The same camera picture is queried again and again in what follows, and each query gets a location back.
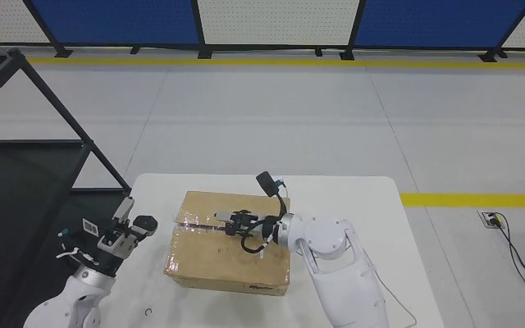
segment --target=black cable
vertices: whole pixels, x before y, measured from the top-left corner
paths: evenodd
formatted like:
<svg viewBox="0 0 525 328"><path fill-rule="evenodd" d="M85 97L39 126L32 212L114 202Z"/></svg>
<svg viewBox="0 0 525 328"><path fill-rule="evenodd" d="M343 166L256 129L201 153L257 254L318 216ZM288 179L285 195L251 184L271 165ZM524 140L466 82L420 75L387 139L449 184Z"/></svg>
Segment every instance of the black cable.
<svg viewBox="0 0 525 328"><path fill-rule="evenodd" d="M277 196L277 199L279 199L279 206L280 206L279 217L277 218L277 221L279 221L288 212L288 209L286 208L285 201L282 199L282 197L279 195L278 192L277 192L276 196ZM251 253L251 254L256 254L256 253L261 252L266 247L267 243L262 244L261 246L259 246L256 249L248 248L246 246L246 239L248 237L250 237L249 232L251 230L255 229L256 227L260 226L261 224L264 224L265 222L267 222L267 220L268 220L268 216L265 217L262 220L254 222L252 225L250 225L248 227L248 229L246 229L246 230L244 230L242 232L238 232L242 236L242 238L240 239L240 247L242 247L245 252L248 252L248 253Z"/></svg>
<svg viewBox="0 0 525 328"><path fill-rule="evenodd" d="M279 195L279 193L276 194L277 199L279 199L279 205L281 206L281 209L279 210L279 220L282 219L282 217L288 212L286 209L285 201L282 200L282 197Z"/></svg>
<svg viewBox="0 0 525 328"><path fill-rule="evenodd" d="M518 257L519 264L523 267L523 269L525 269L525 263L523 263L522 258L519 256L518 250L514 247L514 244L512 244L510 242L510 225L509 225L509 221L507 220L507 218L503 214L501 214L499 212L495 212L495 214L500 214L501 217L503 217L503 219L505 220L505 224L507 225L507 234L509 235L509 237L507 237L505 232L501 229L501 225L496 225L496 226L498 226L498 228L500 228L501 232L503 233L503 236L509 242L509 248L511 250L513 249L516 252L516 256Z"/></svg>
<svg viewBox="0 0 525 328"><path fill-rule="evenodd" d="M240 239L240 247L242 247L244 251L246 251L248 253L251 253L251 254L257 254L257 253L261 252L264 249L264 244L262 244L261 246L259 246L256 249L252 249L252 248L246 247L245 243L246 243L246 239L249 237L249 232L251 230L255 229L257 226L260 226L261 224L263 224L265 220L259 220L259 221L255 222L255 223L253 223L252 225L250 225L248 227L248 229L246 229L243 232L243 238Z"/></svg>
<svg viewBox="0 0 525 328"><path fill-rule="evenodd" d="M518 250L514 247L514 245L510 241L510 225L509 225L509 221L507 221L507 218L503 214L501 214L499 212L495 212L494 214L495 215L500 214L503 217L503 219L505 220L505 224L507 225L507 234L509 234L509 236L507 236L507 234L503 231L503 229L501 229L501 224L500 224L500 221L498 220L498 218L495 219L493 224L495 224L498 227L498 229L500 229L500 231L503 234L503 236L505 237L505 239L507 239L507 241L509 242L509 251L510 251L510 257L512 258L512 263L514 264L514 267L516 268L516 271L518 272L519 276L522 278L523 282L525 282L525 278L523 278L522 272L519 270L518 264L516 264L516 260L514 258L514 252L516 252L516 256L518 257L519 264L524 269L525 269L525 264L523 264L522 258L519 256Z"/></svg>

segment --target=white table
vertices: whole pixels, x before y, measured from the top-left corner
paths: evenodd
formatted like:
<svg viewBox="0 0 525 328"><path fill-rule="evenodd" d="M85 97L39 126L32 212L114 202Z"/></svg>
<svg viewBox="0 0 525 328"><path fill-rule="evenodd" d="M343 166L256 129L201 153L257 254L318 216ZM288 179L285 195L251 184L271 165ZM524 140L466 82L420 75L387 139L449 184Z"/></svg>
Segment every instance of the white table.
<svg viewBox="0 0 525 328"><path fill-rule="evenodd" d="M413 312L418 326L443 327L393 180L287 176L285 181L291 212L351 220L381 278ZM165 276L174 220L188 190L264 195L254 175L141 175L131 193L135 207L130 218L154 216L157 233L117 272L111 295L100 304L102 327L331 327L297 254L292 254L290 287L283 297L185 289ZM390 326L409 325L409 315L384 294Z"/></svg>

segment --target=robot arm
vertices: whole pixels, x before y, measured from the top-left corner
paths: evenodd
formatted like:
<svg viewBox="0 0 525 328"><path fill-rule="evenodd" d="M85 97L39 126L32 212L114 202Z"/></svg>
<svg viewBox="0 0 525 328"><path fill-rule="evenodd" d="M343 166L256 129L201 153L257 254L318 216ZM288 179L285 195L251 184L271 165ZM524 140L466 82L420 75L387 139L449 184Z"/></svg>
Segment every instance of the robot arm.
<svg viewBox="0 0 525 328"><path fill-rule="evenodd" d="M258 176L258 182L269 197L278 195L278 185L267 172ZM217 213L216 218L226 223L226 233L261 235L266 243L250 250L263 250L273 240L281 247L303 253L306 267L328 320L341 328L388 328L385 299L376 278L376 268L368 258L358 236L347 220L335 218L303 218L286 212L279 217L253 214L247 211ZM353 261L332 272L322 271L316 256L335 260L345 252L353 252Z"/></svg>
<svg viewBox="0 0 525 328"><path fill-rule="evenodd" d="M135 201L125 198L117 208L108 228L99 239L94 239L90 250L64 252L80 262L80 268L67 279L64 290L55 298L38 305L25 320L24 328L95 328L100 326L98 304L111 293L116 271L139 242L153 235L157 222L151 216L137 216L130 226L128 215ZM98 237L98 227L84 219L84 230ZM73 247L74 237L68 230L58 234L64 244Z"/></svg>
<svg viewBox="0 0 525 328"><path fill-rule="evenodd" d="M376 268L347 220L286 214L278 231L278 244L291 252L301 248L322 308L334 327L388 328ZM345 252L353 252L354 260L337 271L324 272L317 265L316 255L335 260Z"/></svg>

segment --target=perforated panel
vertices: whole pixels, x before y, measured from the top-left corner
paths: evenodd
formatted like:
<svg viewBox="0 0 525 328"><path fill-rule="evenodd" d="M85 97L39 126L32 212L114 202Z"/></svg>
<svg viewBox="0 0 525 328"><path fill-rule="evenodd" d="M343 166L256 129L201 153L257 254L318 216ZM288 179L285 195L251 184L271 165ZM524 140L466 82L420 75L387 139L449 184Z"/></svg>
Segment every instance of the perforated panel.
<svg viewBox="0 0 525 328"><path fill-rule="evenodd" d="M505 41L503 48L525 48L525 18Z"/></svg>
<svg viewBox="0 0 525 328"><path fill-rule="evenodd" d="M358 0L199 0L207 44L348 44Z"/></svg>
<svg viewBox="0 0 525 328"><path fill-rule="evenodd" d="M0 0L0 43L47 43L22 0Z"/></svg>

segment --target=gray floor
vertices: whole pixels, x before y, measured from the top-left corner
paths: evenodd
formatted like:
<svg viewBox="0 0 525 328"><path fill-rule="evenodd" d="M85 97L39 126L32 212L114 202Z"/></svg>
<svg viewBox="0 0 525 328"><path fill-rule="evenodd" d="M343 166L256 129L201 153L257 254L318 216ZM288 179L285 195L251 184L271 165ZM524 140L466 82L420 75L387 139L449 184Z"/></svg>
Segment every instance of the gray floor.
<svg viewBox="0 0 525 328"><path fill-rule="evenodd" d="M36 68L131 184L144 172L268 170L387 175L402 192L525 193L521 71ZM0 139L73 137L21 73L0 89ZM91 158L77 185L115 183ZM406 209L445 326L523 327L525 284L476 210ZM525 211L498 210L525 254Z"/></svg>

